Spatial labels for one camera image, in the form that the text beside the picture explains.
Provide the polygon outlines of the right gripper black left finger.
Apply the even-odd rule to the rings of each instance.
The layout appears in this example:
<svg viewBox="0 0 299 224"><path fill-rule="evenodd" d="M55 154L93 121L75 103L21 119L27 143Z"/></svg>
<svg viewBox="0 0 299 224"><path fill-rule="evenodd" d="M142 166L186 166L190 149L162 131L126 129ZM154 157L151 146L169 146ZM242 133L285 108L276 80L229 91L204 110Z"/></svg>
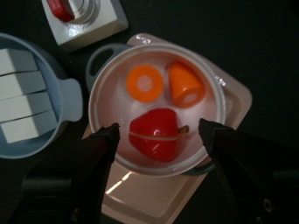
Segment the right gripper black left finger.
<svg viewBox="0 0 299 224"><path fill-rule="evenodd" d="M99 224L105 190L121 139L102 127L57 150L23 179L23 198L7 224Z"/></svg>

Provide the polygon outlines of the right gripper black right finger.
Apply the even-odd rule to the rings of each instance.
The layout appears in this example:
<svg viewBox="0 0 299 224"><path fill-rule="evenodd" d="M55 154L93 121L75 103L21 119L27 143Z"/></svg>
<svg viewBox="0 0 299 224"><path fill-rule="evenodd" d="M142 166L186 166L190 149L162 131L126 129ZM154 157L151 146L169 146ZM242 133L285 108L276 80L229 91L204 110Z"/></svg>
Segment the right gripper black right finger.
<svg viewBox="0 0 299 224"><path fill-rule="evenodd" d="M204 145L241 224L299 224L299 150L201 119Z"/></svg>

